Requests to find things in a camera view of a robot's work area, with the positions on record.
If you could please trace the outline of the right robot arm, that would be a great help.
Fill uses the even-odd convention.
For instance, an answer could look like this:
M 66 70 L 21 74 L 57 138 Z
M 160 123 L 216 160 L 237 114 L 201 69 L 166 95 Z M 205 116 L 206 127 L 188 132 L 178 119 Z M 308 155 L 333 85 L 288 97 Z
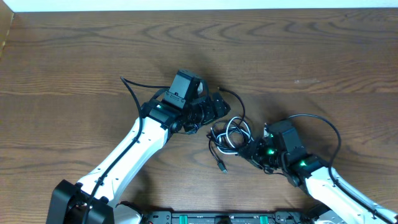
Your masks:
M 397 223 L 397 213 L 373 202 L 317 155 L 309 154 L 291 121 L 264 126 L 263 137 L 238 155 L 266 174 L 281 170 L 287 180 L 321 202 L 312 223 Z

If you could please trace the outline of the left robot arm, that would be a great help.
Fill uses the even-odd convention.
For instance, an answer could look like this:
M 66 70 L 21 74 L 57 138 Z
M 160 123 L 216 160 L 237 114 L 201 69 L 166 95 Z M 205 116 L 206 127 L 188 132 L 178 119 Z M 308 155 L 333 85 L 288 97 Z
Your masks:
M 142 166 L 174 134 L 195 134 L 230 111 L 218 92 L 210 93 L 206 81 L 188 70 L 136 106 L 133 127 L 107 158 L 76 183 L 62 180 L 55 187 L 47 223 L 140 223 L 141 213 L 120 197 Z

